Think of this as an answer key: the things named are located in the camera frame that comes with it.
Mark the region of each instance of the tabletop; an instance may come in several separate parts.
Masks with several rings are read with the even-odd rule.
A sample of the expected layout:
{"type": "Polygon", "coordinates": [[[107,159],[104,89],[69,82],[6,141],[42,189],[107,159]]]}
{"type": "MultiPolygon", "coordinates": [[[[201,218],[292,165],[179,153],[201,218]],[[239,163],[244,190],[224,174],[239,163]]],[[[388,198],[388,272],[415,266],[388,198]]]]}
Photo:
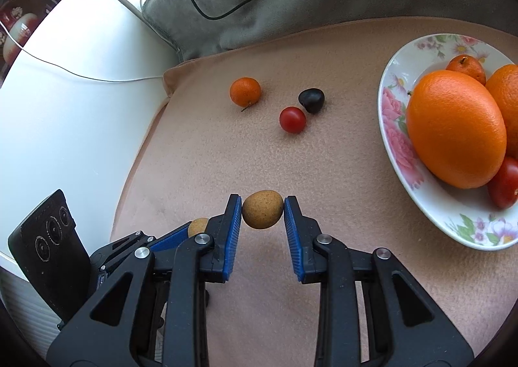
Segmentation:
{"type": "MultiPolygon", "coordinates": [[[[231,193],[296,195],[303,214],[350,248],[390,249],[479,353],[518,296],[518,247],[481,252],[436,228],[398,180],[377,119],[392,55],[444,32],[478,38],[518,61],[518,38],[501,31],[391,18],[310,30],[166,72],[174,93],[126,184],[112,239],[134,230],[160,236],[221,214],[231,193]],[[257,79],[264,93],[245,112],[228,95],[242,76],[257,79]],[[289,135],[279,113],[310,87],[325,92],[325,107],[303,133],[289,135]]],[[[296,281],[282,223],[258,231],[243,222],[230,281],[207,286],[215,367],[312,365],[319,288],[296,281]]]]}

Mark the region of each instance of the fruit plate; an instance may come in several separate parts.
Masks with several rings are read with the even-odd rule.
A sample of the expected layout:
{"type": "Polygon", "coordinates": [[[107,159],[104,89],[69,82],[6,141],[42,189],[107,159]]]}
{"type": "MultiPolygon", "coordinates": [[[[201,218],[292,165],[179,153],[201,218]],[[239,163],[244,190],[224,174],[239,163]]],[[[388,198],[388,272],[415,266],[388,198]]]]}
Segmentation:
{"type": "Polygon", "coordinates": [[[427,35],[403,46],[388,62],[377,94],[383,143],[401,183],[440,230],[468,247],[501,250],[518,242],[518,204],[500,210],[485,187],[461,190],[436,178],[419,160],[408,138],[406,109],[422,76],[445,69],[452,58],[477,57],[486,77],[512,61],[496,48],[458,34],[427,35]]]}

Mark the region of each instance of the small potato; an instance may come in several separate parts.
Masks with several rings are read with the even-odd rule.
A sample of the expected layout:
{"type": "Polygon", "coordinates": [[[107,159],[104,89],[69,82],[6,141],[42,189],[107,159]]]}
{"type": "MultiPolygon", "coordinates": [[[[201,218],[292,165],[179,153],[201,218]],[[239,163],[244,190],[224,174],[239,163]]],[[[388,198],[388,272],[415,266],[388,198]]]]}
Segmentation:
{"type": "Polygon", "coordinates": [[[244,222],[256,230],[270,228],[281,218],[284,210],[282,196],[274,190],[261,190],[244,200],[244,222]]]}
{"type": "Polygon", "coordinates": [[[194,221],[192,221],[189,227],[187,228],[187,234],[189,238],[193,237],[196,234],[204,233],[208,223],[208,218],[197,218],[194,221]]]}

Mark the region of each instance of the cherry tomato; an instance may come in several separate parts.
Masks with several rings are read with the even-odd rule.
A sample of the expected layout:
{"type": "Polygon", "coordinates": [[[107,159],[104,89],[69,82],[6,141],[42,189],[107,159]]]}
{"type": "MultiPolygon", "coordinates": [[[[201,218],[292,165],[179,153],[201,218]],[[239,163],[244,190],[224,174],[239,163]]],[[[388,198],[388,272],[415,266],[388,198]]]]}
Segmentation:
{"type": "Polygon", "coordinates": [[[518,161],[511,157],[503,159],[498,173],[489,181],[491,200],[500,209],[512,207],[518,199],[518,161]]]}
{"type": "Polygon", "coordinates": [[[279,123],[282,129],[288,133],[301,133],[306,127],[306,116],[304,112],[297,107],[286,107],[281,111],[279,123]]]}

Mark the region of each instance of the large orange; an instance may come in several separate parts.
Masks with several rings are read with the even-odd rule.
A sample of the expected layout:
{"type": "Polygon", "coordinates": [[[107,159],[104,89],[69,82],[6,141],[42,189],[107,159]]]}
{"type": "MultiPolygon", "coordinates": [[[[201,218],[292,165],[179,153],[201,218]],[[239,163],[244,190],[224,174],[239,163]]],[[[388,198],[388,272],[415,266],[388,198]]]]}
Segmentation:
{"type": "Polygon", "coordinates": [[[495,100],[464,73],[423,76],[408,103],[407,127],[424,165],[461,189],[486,184],[506,153],[506,127],[495,100]]]}
{"type": "Polygon", "coordinates": [[[507,155],[518,159],[518,66],[506,64],[487,81],[507,129],[507,155]]]}

